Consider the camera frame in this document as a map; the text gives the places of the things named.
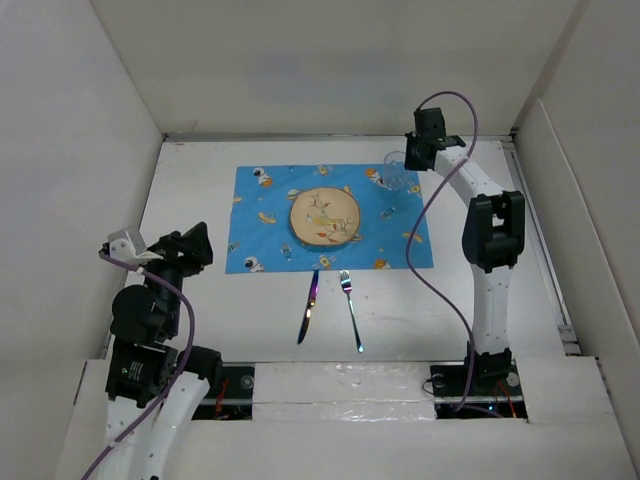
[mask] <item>beige plate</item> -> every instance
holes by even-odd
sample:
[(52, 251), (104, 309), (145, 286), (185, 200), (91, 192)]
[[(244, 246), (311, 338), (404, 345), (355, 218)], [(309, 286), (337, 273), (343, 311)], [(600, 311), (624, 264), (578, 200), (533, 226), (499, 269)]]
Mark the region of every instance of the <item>beige plate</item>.
[(355, 198), (338, 188), (314, 188), (301, 193), (291, 207), (291, 229), (309, 245), (335, 247), (347, 243), (360, 227)]

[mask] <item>clear glass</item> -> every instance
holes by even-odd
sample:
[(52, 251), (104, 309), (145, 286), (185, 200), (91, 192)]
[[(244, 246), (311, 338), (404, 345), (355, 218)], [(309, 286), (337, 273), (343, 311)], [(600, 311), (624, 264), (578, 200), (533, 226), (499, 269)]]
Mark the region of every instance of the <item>clear glass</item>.
[(384, 157), (382, 182), (389, 190), (400, 190), (409, 181), (409, 172), (404, 169), (404, 152), (395, 151)]

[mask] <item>iridescent knife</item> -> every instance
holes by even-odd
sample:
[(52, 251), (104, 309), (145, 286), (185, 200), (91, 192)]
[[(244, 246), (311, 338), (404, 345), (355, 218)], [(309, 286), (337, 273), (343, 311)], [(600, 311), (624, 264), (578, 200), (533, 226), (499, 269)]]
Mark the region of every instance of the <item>iridescent knife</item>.
[(298, 345), (304, 340), (304, 336), (309, 329), (309, 320), (311, 320), (311, 309), (316, 304), (316, 297), (318, 296), (318, 277), (320, 270), (313, 271), (313, 277), (311, 278), (311, 286), (309, 287), (309, 297), (307, 298), (307, 308), (304, 310), (304, 317), (302, 317), (302, 325), (300, 325), (300, 333), (298, 334)]

